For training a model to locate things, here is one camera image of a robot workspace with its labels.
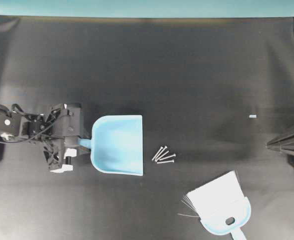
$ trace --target black tabletop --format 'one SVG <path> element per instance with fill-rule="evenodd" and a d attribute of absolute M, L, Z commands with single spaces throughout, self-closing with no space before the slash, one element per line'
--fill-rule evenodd
<path fill-rule="evenodd" d="M 143 115 L 144 176 L 88 155 L 48 172 L 36 145 L 6 145 L 0 240 L 227 240 L 180 202 L 236 170 L 247 239 L 294 240 L 294 168 L 265 143 L 294 124 L 294 20 L 0 16 L 0 103 L 42 113 L 81 103 L 85 127 Z M 175 163 L 154 164 L 160 145 Z"/>

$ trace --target screw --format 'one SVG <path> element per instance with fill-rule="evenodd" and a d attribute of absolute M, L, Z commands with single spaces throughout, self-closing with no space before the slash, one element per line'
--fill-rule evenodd
<path fill-rule="evenodd" d="M 168 154 L 168 152 L 169 151 L 166 151 L 164 154 L 162 154 L 161 156 L 158 156 L 157 158 L 156 158 L 156 162 L 160 159 L 160 158 L 162 158 L 162 157 L 164 157 L 165 155 L 167 155 Z"/>
<path fill-rule="evenodd" d="M 166 164 L 166 163 L 174 163 L 175 161 L 174 160 L 171 160 L 171 161 L 159 161 L 157 162 L 157 164 Z"/>
<path fill-rule="evenodd" d="M 164 150 L 166 150 L 168 147 L 167 146 L 165 146 L 159 153 L 158 153 L 158 155 L 155 157 L 155 161 L 157 161 L 157 158 L 158 158 L 158 156 L 160 155 L 160 154 L 162 154 L 163 152 L 164 152 Z"/>
<path fill-rule="evenodd" d="M 9 125 L 10 125 L 10 120 L 9 120 L 9 119 L 6 119 L 6 120 L 4 121 L 4 123 L 5 123 L 6 126 L 9 126 Z"/>
<path fill-rule="evenodd" d="M 151 161 L 153 161 L 153 160 L 156 158 L 156 156 L 159 154 L 159 152 L 160 152 L 162 149 L 163 149 L 163 147 L 161 146 L 161 147 L 159 148 L 159 150 L 157 151 L 157 153 L 153 156 L 153 158 L 151 159 Z"/>
<path fill-rule="evenodd" d="M 175 157 L 175 156 L 176 156 L 176 154 L 172 154 L 172 155 L 170 155 L 170 156 L 166 156 L 166 157 L 164 157 L 164 158 L 158 158 L 157 161 L 162 161 L 162 160 L 164 160 L 164 159 L 173 158 L 173 157 Z"/>

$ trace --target small white object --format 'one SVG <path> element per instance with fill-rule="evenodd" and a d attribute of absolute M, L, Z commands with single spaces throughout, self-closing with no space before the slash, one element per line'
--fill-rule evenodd
<path fill-rule="evenodd" d="M 174 163 L 174 160 L 170 160 L 170 161 L 158 161 L 157 164 L 166 164 L 166 163 Z"/>
<path fill-rule="evenodd" d="M 77 149 L 74 148 L 67 148 L 65 151 L 65 155 L 63 156 L 63 159 L 65 159 L 66 157 L 76 157 L 77 156 Z"/>
<path fill-rule="evenodd" d="M 166 151 L 164 154 L 162 154 L 161 156 L 156 157 L 155 161 L 157 162 L 159 159 L 161 159 L 162 157 L 164 157 L 165 155 L 167 155 L 169 153 L 169 151 Z"/>
<path fill-rule="evenodd" d="M 51 172 L 52 173 L 55 173 L 55 174 L 61 174 L 63 172 L 68 172 L 68 171 L 73 171 L 73 165 L 63 164 L 61 166 L 61 168 L 55 169 L 55 170 L 51 170 Z"/>
<path fill-rule="evenodd" d="M 162 161 L 162 160 L 165 160 L 165 159 L 169 159 L 169 158 L 174 158 L 176 156 L 176 154 L 172 154 L 170 156 L 166 156 L 166 157 L 163 157 L 163 158 L 159 158 L 158 161 Z"/>
<path fill-rule="evenodd" d="M 187 199 L 208 232 L 220 236 L 231 234 L 234 240 L 246 240 L 240 227 L 248 222 L 251 205 L 234 171 L 189 192 Z"/>
<path fill-rule="evenodd" d="M 4 123 L 5 123 L 6 126 L 9 126 L 10 125 L 10 120 L 6 119 Z"/>
<path fill-rule="evenodd" d="M 157 157 L 157 155 L 159 154 L 159 152 L 160 152 L 162 149 L 163 149 L 163 147 L 161 146 L 161 147 L 159 148 L 159 150 L 157 151 L 157 153 L 153 156 L 153 158 L 151 159 L 151 161 L 153 161 L 153 160 Z"/>
<path fill-rule="evenodd" d="M 11 134 L 7 134 L 7 133 L 3 133 L 0 135 L 3 139 L 6 139 L 7 141 L 10 140 L 11 137 L 13 137 L 13 135 Z"/>

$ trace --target light blue dustpan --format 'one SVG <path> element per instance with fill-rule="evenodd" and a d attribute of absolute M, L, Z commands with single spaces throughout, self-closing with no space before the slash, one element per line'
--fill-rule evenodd
<path fill-rule="evenodd" d="M 91 162 L 103 173 L 143 175 L 141 115 L 103 116 L 92 126 L 92 139 L 79 144 L 91 149 Z"/>

